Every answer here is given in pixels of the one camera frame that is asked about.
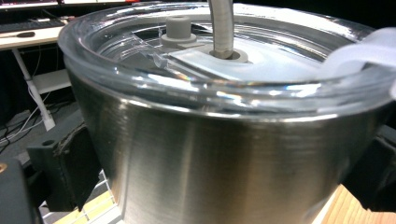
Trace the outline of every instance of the desk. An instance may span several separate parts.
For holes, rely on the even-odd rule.
[[[26,69],[26,65],[21,58],[19,49],[56,43],[59,32],[62,30],[62,28],[63,27],[54,27],[48,29],[32,30],[35,32],[35,36],[27,38],[0,38],[0,50],[11,49],[15,58],[17,59],[18,65],[23,72],[24,79],[33,95],[33,99],[37,103],[37,106],[41,112],[41,116],[47,131],[55,126],[55,122],[45,107],[40,94],[68,87],[70,86],[70,81],[64,69],[32,77]],[[16,35],[18,33],[20,32],[0,34],[0,37]]]

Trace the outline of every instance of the lid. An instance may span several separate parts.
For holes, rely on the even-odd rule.
[[[95,88],[181,113],[321,119],[391,102],[394,69],[369,64],[347,77],[320,78],[332,51],[360,42],[371,28],[285,8],[235,4],[233,14],[233,60],[211,56],[210,10],[201,3],[95,12],[66,25],[59,45],[72,74]],[[168,21],[166,29],[169,18],[183,22]],[[190,36],[179,31],[188,29],[185,20]]]

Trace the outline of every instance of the brushed metal surface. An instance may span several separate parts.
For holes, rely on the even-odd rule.
[[[70,75],[126,223],[310,223],[386,111],[216,119],[143,107]]]

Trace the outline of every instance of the clear plastic lid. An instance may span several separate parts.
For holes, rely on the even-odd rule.
[[[134,104],[220,118],[330,118],[392,101],[394,69],[366,64],[347,77],[321,79],[327,56],[373,30],[285,8],[235,4],[234,45],[246,62],[208,54],[207,4],[140,4],[92,13],[60,34],[74,76]],[[188,16],[192,48],[168,48],[166,19]]]

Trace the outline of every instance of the table leg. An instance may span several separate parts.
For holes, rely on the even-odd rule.
[[[44,105],[43,99],[41,99],[41,96],[38,93],[37,88],[35,87],[35,83],[33,82],[32,77],[30,76],[29,72],[26,69],[26,65],[23,62],[20,52],[17,49],[13,49],[12,53],[17,59],[18,65],[20,66],[20,69],[23,72],[23,76],[27,83],[27,86],[29,87],[29,90],[33,95],[33,99],[35,100],[35,103],[37,104],[38,109],[41,112],[41,117],[43,118],[44,125],[46,127],[46,130],[48,131],[49,129],[55,126],[55,121],[53,120],[46,106]]]

